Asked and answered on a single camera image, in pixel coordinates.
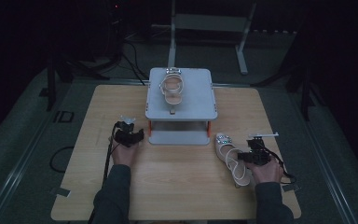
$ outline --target sleeve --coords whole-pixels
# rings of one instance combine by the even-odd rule
[[[127,224],[130,210],[131,169],[114,165],[103,188],[94,198],[93,224]]]
[[[257,224],[293,223],[293,213],[282,203],[281,185],[275,182],[255,186]]]

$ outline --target camera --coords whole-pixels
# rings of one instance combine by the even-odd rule
[[[254,163],[256,165],[264,165],[270,161],[269,152],[264,146],[261,137],[255,137],[252,140],[246,140],[251,149],[249,152],[238,153],[238,160]]]
[[[141,129],[138,133],[133,132],[134,124],[132,122],[133,120],[118,121],[114,127],[114,129],[118,128],[118,130],[116,133],[113,131],[115,141],[126,147],[144,140],[145,137],[144,129]]]

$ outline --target white platform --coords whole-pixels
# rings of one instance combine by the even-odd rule
[[[164,145],[207,145],[210,142],[208,121],[217,118],[211,72],[207,69],[180,68],[184,88],[182,103],[171,114],[159,84],[166,68],[150,71],[146,117],[151,121],[149,142]]]

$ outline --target gray floor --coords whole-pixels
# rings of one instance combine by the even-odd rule
[[[177,45],[176,65],[208,68],[216,85],[247,88],[277,72],[293,38],[285,34],[250,34],[245,46],[250,73],[242,76],[233,46],[206,41],[190,44],[193,40],[183,34]],[[166,36],[156,35],[147,43],[139,41],[136,35],[130,40],[136,47],[139,67],[146,73],[153,67],[167,66]],[[124,53],[134,62],[131,46],[125,45]],[[14,186],[14,193],[7,195],[7,204],[0,209],[0,223],[57,223],[49,215],[55,200],[49,192],[61,184],[63,174],[50,169],[50,158],[59,148],[75,144],[97,85],[140,84],[125,61],[103,74],[111,80],[77,76],[72,84],[58,83],[60,100],[52,112],[46,112],[47,99],[38,97],[47,86],[45,71],[13,107],[0,127],[0,192],[22,154],[29,148],[34,151],[25,174],[20,175],[19,185]],[[297,176],[300,189],[296,196],[302,216],[295,223],[358,223],[358,162],[328,107],[314,100],[316,106],[310,107],[310,121],[302,119],[298,112],[300,95],[285,91],[286,79],[258,90],[272,129],[280,134],[277,142],[286,167]],[[56,111],[74,112],[73,122],[53,122]],[[57,156],[56,164],[64,169],[69,158],[70,150],[65,150]]]

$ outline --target hand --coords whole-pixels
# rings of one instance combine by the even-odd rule
[[[130,147],[125,147],[113,140],[112,148],[115,148],[112,152],[112,159],[114,165],[123,164],[129,167],[132,166],[135,159],[135,153],[139,147],[139,143],[136,143]]]
[[[281,182],[281,178],[283,176],[283,168],[272,156],[271,161],[265,165],[259,166],[248,162],[246,162],[245,165],[252,170],[256,184],[266,182]]]

